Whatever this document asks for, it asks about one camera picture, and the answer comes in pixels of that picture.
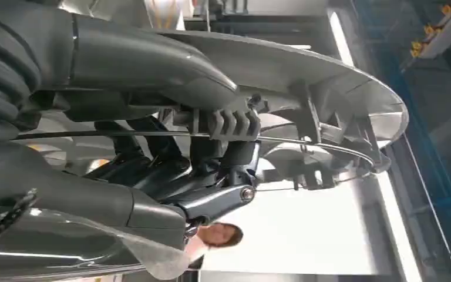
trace wall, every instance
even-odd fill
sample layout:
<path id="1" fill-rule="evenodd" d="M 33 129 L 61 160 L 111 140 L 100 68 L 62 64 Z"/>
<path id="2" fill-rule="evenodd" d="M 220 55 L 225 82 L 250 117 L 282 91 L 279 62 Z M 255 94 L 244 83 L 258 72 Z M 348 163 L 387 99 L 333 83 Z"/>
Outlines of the wall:
<path id="1" fill-rule="evenodd" d="M 259 189 L 289 188 L 290 182 Z M 391 248 L 383 229 L 375 179 L 320 191 L 259 192 L 226 215 L 244 240 L 206 255 L 204 270 L 300 274 L 390 274 Z"/>
<path id="2" fill-rule="evenodd" d="M 323 15 L 328 0 L 248 0 L 250 15 Z"/>

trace blue metal frame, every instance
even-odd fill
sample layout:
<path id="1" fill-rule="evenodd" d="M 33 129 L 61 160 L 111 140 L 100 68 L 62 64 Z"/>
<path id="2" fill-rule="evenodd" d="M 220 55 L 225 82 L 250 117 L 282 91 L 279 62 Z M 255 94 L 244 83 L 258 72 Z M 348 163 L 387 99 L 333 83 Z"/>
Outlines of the blue metal frame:
<path id="1" fill-rule="evenodd" d="M 410 4 L 415 8 L 420 21 L 426 24 L 429 19 L 421 5 L 415 1 L 410 1 Z M 369 0 L 356 0 L 353 1 L 353 5 L 360 21 L 359 24 L 366 33 L 365 36 L 374 40 L 380 38 L 383 40 L 383 44 L 373 50 L 382 74 L 381 79 L 400 95 L 409 109 L 410 123 L 406 134 L 425 182 L 426 192 L 432 201 L 432 210 L 438 217 L 451 252 L 451 178 L 429 137 L 414 98 L 402 76 L 399 62 L 386 43 L 383 33 L 375 28 L 366 28 L 377 26 L 375 15 L 369 11 L 369 7 L 373 4 Z M 444 59 L 451 67 L 449 52 L 444 55 Z"/>

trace brown hair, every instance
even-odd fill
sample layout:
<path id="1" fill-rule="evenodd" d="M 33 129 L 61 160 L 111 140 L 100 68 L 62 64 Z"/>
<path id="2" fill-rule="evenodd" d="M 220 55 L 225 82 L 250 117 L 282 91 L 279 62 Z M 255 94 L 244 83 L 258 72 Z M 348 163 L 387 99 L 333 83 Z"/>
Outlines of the brown hair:
<path id="1" fill-rule="evenodd" d="M 234 229 L 234 234 L 231 236 L 231 239 L 229 239 L 229 241 L 225 242 L 224 244 L 208 244 L 210 247 L 214 247 L 214 248 L 226 248 L 226 247 L 232 247 L 232 246 L 236 246 L 237 244 L 239 244 L 242 239 L 243 239 L 243 231 L 236 225 L 234 224 L 230 224 L 230 223 L 222 223 L 222 222 L 217 222 L 215 224 L 222 224 L 223 226 L 228 226 L 231 227 L 232 229 Z"/>

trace bolt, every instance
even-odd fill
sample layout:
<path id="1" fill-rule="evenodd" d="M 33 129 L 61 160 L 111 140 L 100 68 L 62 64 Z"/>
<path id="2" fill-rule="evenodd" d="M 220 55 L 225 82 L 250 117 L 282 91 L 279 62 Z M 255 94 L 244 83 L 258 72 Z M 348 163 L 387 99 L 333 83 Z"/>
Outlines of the bolt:
<path id="1" fill-rule="evenodd" d="M 255 192 L 250 188 L 246 188 L 243 191 L 241 191 L 241 198 L 243 200 L 251 200 L 253 199 L 254 196 Z"/>

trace wire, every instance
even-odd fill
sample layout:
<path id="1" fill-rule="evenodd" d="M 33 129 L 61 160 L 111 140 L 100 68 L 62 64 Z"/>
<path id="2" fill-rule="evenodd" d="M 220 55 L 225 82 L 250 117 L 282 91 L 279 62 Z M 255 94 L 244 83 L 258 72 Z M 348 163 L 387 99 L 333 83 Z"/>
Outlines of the wire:
<path id="1" fill-rule="evenodd" d="M 371 172 L 366 172 L 366 173 L 363 173 L 363 174 L 360 174 L 360 175 L 357 175 L 354 177 L 349 177 L 344 180 L 335 181 L 335 184 L 337 186 L 341 183 L 348 182 L 348 181 L 355 180 L 355 179 L 363 179 L 363 178 L 369 177 L 370 175 L 372 175 Z M 310 187 L 303 187 L 303 186 L 301 188 L 304 190 L 321 190 L 320 186 L 315 186 L 315 187 L 313 187 L 313 189 L 310 189 Z M 293 187 L 293 188 L 281 188 L 281 189 L 262 189 L 262 190 L 257 190 L 256 192 L 258 193 L 258 192 L 273 192 L 273 191 L 286 191 L 286 190 L 295 190 L 295 188 Z"/>
<path id="2" fill-rule="evenodd" d="M 189 133 L 187 131 L 145 131 L 145 130 L 91 130 L 91 131 L 65 131 L 65 132 L 45 132 L 45 133 L 29 133 L 18 135 L 14 140 L 25 139 L 41 139 L 41 138 L 56 138 L 56 137 L 81 137 L 81 136 L 180 136 L 180 137 L 210 137 L 208 133 Z M 326 150 L 334 150 L 349 155 L 359 157 L 368 162 L 371 167 L 374 167 L 376 163 L 368 155 L 356 150 L 347 149 L 344 147 L 324 144 L 324 143 L 312 143 L 310 141 L 289 139 L 281 137 L 269 137 L 258 136 L 257 140 L 265 142 L 276 143 L 292 143 L 298 145 L 310 145 L 317 146 Z"/>

